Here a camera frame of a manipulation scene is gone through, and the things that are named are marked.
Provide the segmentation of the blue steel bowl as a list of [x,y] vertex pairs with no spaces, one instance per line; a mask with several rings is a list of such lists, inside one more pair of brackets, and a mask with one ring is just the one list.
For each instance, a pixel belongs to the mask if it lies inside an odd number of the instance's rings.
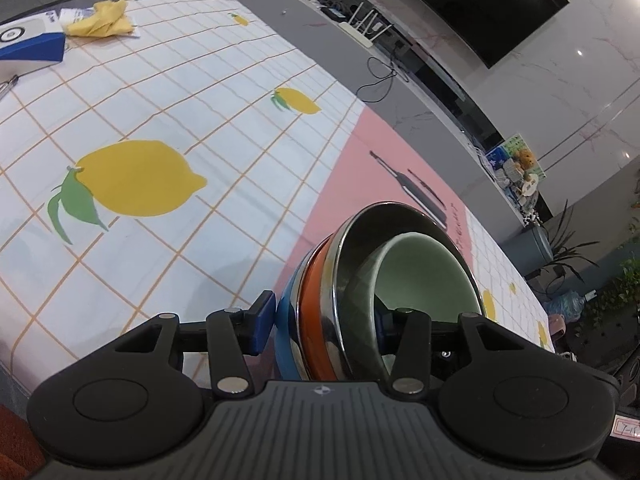
[[296,382],[309,379],[297,337],[297,322],[292,304],[292,291],[301,268],[300,262],[283,289],[277,305],[276,332],[273,336],[279,377]]

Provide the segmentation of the green ceramic bowl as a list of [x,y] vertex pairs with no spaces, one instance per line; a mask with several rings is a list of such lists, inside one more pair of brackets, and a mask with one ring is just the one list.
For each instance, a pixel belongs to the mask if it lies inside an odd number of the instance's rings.
[[371,256],[374,292],[390,310],[410,309],[438,322],[480,314],[472,280],[445,245],[426,234],[402,233]]

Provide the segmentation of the grey trash bin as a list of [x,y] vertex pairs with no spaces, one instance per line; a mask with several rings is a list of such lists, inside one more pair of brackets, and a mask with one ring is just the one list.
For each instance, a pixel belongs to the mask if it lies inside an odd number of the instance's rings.
[[540,270],[553,260],[548,234],[542,226],[528,226],[501,245],[516,270],[523,276]]

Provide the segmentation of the pink stool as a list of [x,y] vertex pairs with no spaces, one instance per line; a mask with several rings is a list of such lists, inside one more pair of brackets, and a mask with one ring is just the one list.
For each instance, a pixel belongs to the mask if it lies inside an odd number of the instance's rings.
[[566,323],[562,314],[548,315],[549,334],[556,353],[566,351]]

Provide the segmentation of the water bottle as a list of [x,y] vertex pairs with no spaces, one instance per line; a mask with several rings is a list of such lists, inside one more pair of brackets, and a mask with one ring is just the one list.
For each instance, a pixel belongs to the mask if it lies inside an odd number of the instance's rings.
[[542,304],[548,315],[562,315],[567,323],[577,322],[585,307],[585,297],[574,290],[564,292]]

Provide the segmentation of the right corner potted plant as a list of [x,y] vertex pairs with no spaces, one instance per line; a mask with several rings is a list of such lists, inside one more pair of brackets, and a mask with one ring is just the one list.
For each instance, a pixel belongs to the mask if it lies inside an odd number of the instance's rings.
[[583,283],[585,280],[577,270],[576,263],[582,261],[592,266],[598,266],[593,260],[585,257],[582,251],[588,247],[596,246],[599,241],[590,240],[574,244],[573,238],[577,231],[572,228],[573,216],[574,207],[565,202],[559,217],[552,220],[552,226],[544,227],[544,234],[547,235],[551,249],[551,261],[543,266],[542,270],[553,272],[555,276],[570,274]]

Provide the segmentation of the checkered lemon tablecloth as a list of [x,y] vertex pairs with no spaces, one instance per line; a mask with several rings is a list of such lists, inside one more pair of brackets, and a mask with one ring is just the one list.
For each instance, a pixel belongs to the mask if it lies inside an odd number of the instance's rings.
[[546,312],[409,144],[238,0],[131,0],[134,38],[72,39],[1,102],[1,367],[27,390],[152,316],[278,290],[381,200],[437,207],[488,314]]

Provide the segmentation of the teddy bear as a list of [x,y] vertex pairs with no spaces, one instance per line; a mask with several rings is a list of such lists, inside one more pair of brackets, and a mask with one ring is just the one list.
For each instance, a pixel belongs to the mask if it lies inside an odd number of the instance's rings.
[[529,148],[521,148],[513,155],[514,162],[523,172],[532,170],[537,165],[537,159]]

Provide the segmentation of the white wifi router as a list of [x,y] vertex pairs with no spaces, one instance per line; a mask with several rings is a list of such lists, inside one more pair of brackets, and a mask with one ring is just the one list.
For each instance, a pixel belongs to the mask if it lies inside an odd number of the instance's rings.
[[387,21],[375,6],[363,16],[359,16],[362,10],[363,3],[360,3],[354,14],[347,21],[338,24],[338,28],[358,44],[371,49],[375,41],[388,32],[393,24]]

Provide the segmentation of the yellow cloth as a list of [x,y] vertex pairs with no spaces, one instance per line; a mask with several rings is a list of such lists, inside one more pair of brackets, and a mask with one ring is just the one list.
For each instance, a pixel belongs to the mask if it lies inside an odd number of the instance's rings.
[[127,0],[104,0],[87,9],[62,9],[58,20],[70,37],[130,36],[134,33],[134,24],[126,11]]

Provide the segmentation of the blue white box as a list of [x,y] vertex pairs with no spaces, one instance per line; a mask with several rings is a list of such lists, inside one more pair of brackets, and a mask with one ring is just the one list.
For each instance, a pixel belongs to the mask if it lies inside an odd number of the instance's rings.
[[[2,82],[63,61],[66,38],[69,36],[58,20],[60,11],[34,14],[1,26]],[[134,24],[134,33],[123,37],[137,36],[139,34]]]

